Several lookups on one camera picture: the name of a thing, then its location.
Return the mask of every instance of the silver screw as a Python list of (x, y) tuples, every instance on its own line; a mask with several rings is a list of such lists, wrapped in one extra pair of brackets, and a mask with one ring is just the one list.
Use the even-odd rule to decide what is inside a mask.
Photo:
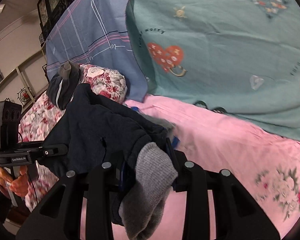
[(185, 166), (187, 167), (187, 168), (193, 168), (194, 167), (194, 163), (193, 162), (185, 162)]
[(231, 172), (229, 170), (224, 169), (221, 171), (221, 174), (225, 177), (228, 177), (228, 176), (230, 176)]
[(75, 171), (68, 171), (66, 175), (68, 178), (72, 178), (75, 175)]
[(109, 169), (111, 167), (111, 163), (110, 162), (105, 162), (101, 165), (104, 169)]

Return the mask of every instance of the floral print on pink sheet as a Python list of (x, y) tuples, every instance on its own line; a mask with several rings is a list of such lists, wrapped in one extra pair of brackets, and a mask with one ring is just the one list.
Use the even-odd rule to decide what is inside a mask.
[[(124, 101), (127, 87), (125, 78), (117, 70), (110, 70), (94, 65), (81, 65), (80, 83), (89, 83), (94, 93), (106, 96), (118, 103)], [(19, 132), (23, 141), (44, 140), (51, 129), (65, 113), (54, 106), (44, 92), (24, 115), (19, 125)], [(38, 178), (29, 184), (28, 194), (25, 197), (26, 206), (32, 211), (38, 202), (58, 181), (58, 178), (46, 167), (37, 164)]]
[(300, 212), (300, 175), (298, 176), (297, 168), (292, 170), (278, 166), (275, 171), (262, 171), (255, 179), (258, 187), (255, 200), (261, 206), (263, 202), (272, 200), (282, 209), (285, 221), (292, 213)]

